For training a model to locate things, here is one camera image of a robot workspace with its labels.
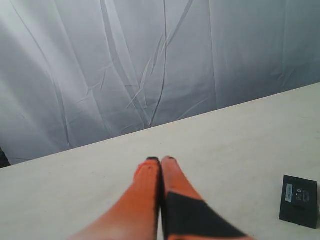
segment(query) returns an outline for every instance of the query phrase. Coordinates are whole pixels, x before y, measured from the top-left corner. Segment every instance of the black box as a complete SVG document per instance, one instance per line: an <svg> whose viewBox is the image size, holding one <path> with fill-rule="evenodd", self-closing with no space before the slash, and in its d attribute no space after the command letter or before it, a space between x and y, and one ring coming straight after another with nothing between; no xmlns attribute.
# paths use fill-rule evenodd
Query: black box
<svg viewBox="0 0 320 240"><path fill-rule="evenodd" d="M317 182L284 175L279 219L316 229Z"/></svg>

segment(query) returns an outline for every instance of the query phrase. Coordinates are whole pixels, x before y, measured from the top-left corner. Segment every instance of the label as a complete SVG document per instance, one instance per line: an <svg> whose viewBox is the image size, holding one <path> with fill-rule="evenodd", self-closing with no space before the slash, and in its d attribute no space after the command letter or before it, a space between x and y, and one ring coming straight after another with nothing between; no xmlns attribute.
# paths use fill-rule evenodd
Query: label
<svg viewBox="0 0 320 240"><path fill-rule="evenodd" d="M294 190L294 188L293 188L292 184L286 185L286 190L285 190L285 201L286 202L292 203L293 190Z"/></svg>

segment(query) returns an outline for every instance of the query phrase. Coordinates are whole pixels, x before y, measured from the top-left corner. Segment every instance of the white backdrop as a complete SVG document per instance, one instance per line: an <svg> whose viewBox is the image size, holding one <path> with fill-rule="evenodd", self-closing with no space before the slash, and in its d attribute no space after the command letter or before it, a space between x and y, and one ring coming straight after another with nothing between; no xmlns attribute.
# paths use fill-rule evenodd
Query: white backdrop
<svg viewBox="0 0 320 240"><path fill-rule="evenodd" d="M16 164L320 82L319 26L318 0L1 0L0 146Z"/></svg>

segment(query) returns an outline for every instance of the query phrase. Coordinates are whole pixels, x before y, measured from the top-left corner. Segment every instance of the wrinkled fabric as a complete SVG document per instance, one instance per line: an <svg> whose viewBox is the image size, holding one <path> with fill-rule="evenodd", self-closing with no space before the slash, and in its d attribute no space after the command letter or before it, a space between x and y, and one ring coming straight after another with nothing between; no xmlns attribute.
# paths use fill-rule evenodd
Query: wrinkled fabric
<svg viewBox="0 0 320 240"><path fill-rule="evenodd" d="M16 164L320 82L319 25L318 0L2 0L0 146Z"/></svg>

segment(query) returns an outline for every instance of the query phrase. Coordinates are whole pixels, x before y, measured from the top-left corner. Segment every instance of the table surface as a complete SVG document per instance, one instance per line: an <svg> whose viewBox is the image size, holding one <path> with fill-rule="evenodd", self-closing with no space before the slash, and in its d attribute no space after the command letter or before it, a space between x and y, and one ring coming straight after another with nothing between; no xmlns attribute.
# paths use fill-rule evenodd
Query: table surface
<svg viewBox="0 0 320 240"><path fill-rule="evenodd" d="M284 175L320 181L319 103L320 83L0 169L1 239L66 239L117 201L140 162L166 155L245 233L320 239L278 219Z"/></svg>

